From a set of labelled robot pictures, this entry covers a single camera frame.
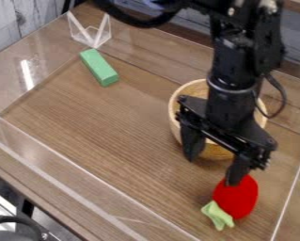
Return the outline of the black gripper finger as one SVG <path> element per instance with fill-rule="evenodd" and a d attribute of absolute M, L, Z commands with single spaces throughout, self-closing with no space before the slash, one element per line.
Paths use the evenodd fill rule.
<path fill-rule="evenodd" d="M 195 128 L 189 123 L 181 123 L 181 143 L 182 155 L 189 162 L 193 162 L 205 146 L 205 135 L 203 131 Z"/>
<path fill-rule="evenodd" d="M 236 186 L 240 184 L 243 178 L 248 175 L 251 168 L 251 158 L 244 153 L 235 156 L 232 164 L 225 172 L 225 184 Z"/>

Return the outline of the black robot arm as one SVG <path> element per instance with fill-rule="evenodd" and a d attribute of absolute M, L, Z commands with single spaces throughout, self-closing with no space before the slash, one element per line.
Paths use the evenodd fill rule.
<path fill-rule="evenodd" d="M 264 169 L 276 141 L 259 125 L 255 113 L 264 81 L 283 60 L 281 0 L 152 0 L 161 12 L 193 8 L 209 17 L 212 67 L 207 97 L 181 95 L 176 120 L 182 154 L 195 160 L 212 140 L 233 153 L 225 183 L 237 185 L 253 169 Z"/>

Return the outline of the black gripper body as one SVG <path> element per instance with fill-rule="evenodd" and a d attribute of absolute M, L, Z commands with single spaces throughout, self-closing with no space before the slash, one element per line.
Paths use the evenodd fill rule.
<path fill-rule="evenodd" d="M 252 113 L 256 108 L 256 105 L 247 103 L 247 99 L 241 101 L 231 100 L 229 93 L 239 96 L 241 92 L 252 89 L 259 99 L 261 81 L 256 78 L 245 86 L 217 83 L 213 77 L 208 77 L 205 81 L 208 84 L 205 118 L 219 128 L 229 129 L 247 117 L 247 113 Z M 249 169 L 264 169 L 267 165 L 268 161 L 261 166 L 256 166 L 251 163 Z"/>

